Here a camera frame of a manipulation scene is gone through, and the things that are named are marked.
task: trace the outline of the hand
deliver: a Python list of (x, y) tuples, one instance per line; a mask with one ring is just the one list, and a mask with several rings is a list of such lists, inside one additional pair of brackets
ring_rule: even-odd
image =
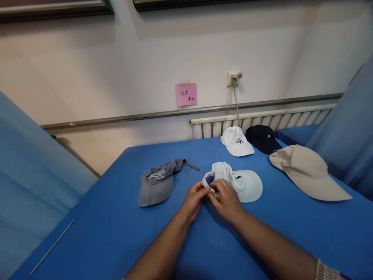
[(227, 222), (233, 224), (239, 220), (244, 213), (246, 213), (238, 199), (236, 191), (230, 183), (224, 179), (219, 179), (210, 183), (210, 186), (218, 190), (220, 193), (220, 201), (218, 201), (211, 193), (208, 194), (209, 199), (217, 212)]
[(210, 191), (210, 187), (205, 188), (202, 182), (197, 182), (188, 190), (183, 205), (180, 207), (178, 214), (190, 226), (197, 218), (201, 208), (202, 198)]

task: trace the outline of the cap strap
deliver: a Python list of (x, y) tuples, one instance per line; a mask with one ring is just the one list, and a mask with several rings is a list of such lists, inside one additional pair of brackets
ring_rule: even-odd
[(198, 167), (196, 167), (195, 165), (193, 165), (193, 164), (187, 162), (186, 160), (184, 160), (184, 163), (185, 163), (186, 165), (188, 165), (189, 167), (192, 167), (193, 169), (199, 171), (199, 168), (198, 168)]

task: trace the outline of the forearm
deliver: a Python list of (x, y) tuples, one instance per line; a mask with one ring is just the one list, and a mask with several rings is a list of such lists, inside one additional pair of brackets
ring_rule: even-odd
[(317, 259), (253, 215), (232, 224), (277, 279), (315, 279)]
[(188, 221), (176, 213), (124, 279), (170, 279), (188, 229)]

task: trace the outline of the blue table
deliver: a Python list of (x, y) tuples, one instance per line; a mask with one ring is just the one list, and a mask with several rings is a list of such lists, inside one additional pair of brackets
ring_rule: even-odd
[[(174, 176), (172, 196), (162, 204), (138, 206), (141, 175), (149, 168), (186, 158)], [(268, 156), (233, 157), (219, 138), (126, 149), (91, 190), (41, 243), (12, 279), (121, 279), (181, 206), (187, 189), (226, 161), (233, 170), (255, 171), (263, 194), (244, 208), (353, 280), (373, 279), (373, 203), (336, 180), (354, 199), (317, 201), (301, 192)], [(69, 223), (71, 228), (29, 276)], [(209, 201), (191, 226), (176, 264), (176, 279), (268, 279), (262, 263)]]
[(319, 124), (313, 124), (309, 126), (279, 129), (276, 131), (275, 135), (276, 138), (288, 146), (296, 144), (306, 146), (307, 142), (315, 134), (319, 126)]

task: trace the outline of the navy baseball cap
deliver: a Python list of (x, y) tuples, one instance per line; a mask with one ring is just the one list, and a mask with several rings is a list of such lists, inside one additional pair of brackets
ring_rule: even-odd
[(269, 126), (255, 125), (248, 128), (246, 139), (264, 154), (271, 154), (282, 149)]

